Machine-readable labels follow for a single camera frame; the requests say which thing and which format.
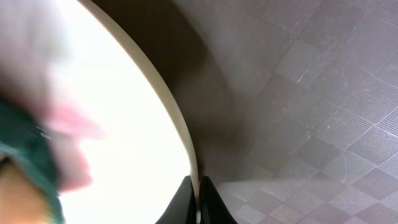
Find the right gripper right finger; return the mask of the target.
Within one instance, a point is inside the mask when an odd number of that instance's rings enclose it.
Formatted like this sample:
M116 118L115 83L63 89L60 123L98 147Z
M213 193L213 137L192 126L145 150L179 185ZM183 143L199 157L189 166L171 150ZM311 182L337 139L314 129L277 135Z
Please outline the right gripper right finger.
M238 224L208 176L200 183L201 224Z

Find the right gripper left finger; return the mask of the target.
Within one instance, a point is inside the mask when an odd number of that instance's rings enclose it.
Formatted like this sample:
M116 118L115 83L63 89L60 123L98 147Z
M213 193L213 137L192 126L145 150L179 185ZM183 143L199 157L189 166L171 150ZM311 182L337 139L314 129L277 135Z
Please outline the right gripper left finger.
M197 208L190 176L184 177L168 207L155 224L196 224Z

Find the white plate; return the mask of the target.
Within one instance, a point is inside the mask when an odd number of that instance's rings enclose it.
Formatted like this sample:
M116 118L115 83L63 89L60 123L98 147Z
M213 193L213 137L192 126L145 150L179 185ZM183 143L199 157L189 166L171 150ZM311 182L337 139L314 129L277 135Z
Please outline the white plate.
M1 99L49 135L64 223L156 223L190 176L192 141L167 85L91 1L1 2Z

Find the yellow green sponge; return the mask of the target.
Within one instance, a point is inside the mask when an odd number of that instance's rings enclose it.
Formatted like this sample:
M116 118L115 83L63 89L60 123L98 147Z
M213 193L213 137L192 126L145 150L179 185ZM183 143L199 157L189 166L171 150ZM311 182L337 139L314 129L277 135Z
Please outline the yellow green sponge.
M49 139L28 113L1 99L1 223L65 222Z

